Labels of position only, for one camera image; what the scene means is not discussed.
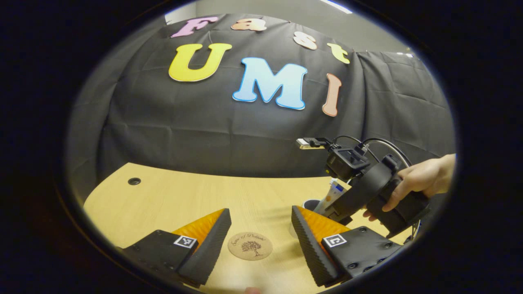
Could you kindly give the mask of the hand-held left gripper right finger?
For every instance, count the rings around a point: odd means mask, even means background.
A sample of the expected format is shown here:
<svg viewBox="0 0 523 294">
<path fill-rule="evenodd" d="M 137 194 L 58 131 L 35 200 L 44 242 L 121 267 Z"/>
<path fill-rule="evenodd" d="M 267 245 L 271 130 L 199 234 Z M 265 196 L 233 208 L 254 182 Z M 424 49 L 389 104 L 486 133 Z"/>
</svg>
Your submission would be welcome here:
<svg viewBox="0 0 523 294">
<path fill-rule="evenodd" d="M 349 229 L 309 209 L 293 205 L 291 222 L 318 286 L 344 283 L 381 265 L 402 246 L 372 229 Z"/>
</svg>

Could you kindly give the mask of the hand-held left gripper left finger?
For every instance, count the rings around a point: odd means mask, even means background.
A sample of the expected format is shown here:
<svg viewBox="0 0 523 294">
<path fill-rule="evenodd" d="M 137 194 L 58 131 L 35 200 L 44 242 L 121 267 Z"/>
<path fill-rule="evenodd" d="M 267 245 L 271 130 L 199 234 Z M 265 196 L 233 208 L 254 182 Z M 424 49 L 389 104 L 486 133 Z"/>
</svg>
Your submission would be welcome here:
<svg viewBox="0 0 523 294">
<path fill-rule="evenodd" d="M 205 285 L 231 224 L 230 210 L 223 208 L 172 232 L 156 229 L 123 255 L 165 281 Z"/>
</svg>

